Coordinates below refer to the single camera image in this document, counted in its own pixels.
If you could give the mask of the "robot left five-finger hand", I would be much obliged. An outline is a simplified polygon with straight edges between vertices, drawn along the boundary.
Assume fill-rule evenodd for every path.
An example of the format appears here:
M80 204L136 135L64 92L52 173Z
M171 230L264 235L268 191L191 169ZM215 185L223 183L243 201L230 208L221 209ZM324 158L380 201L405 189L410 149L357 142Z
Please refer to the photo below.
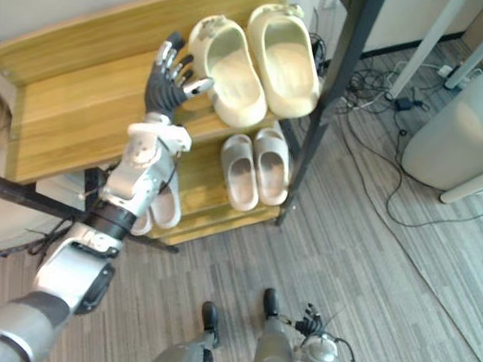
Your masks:
M146 113L161 114L173 121L180 106L214 86L214 79L209 76L192 80L192 54L186 54L175 62L184 45L185 39L178 31L160 45L145 86Z

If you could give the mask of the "robot right five-finger hand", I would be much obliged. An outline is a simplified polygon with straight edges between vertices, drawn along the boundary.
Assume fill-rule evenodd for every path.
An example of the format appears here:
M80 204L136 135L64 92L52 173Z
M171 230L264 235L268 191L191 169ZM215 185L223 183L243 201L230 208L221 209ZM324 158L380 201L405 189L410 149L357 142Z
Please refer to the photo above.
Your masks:
M294 328L304 337L321 336L324 333L323 319L313 303L307 304L303 318L294 324Z

